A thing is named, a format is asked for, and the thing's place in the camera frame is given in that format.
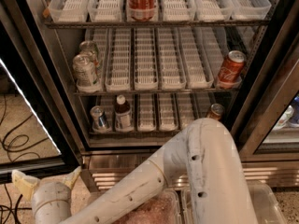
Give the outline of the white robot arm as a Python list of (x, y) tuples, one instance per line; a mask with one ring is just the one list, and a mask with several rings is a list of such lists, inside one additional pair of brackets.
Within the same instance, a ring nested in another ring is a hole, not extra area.
[(214, 119), (197, 119), (93, 203), (72, 215), (70, 192), (81, 169), (44, 186), (14, 170), (36, 224), (112, 224), (187, 175), (194, 224), (258, 224), (233, 137)]

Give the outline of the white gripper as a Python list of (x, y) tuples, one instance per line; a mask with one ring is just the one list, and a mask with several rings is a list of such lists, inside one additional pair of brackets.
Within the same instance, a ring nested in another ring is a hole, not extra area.
[(26, 175), (19, 170), (13, 170), (11, 178), (21, 195), (27, 201), (32, 200), (35, 224), (59, 224), (71, 217), (71, 189), (75, 186), (80, 173), (79, 166), (64, 177), (63, 183), (54, 181), (41, 187), (39, 178)]

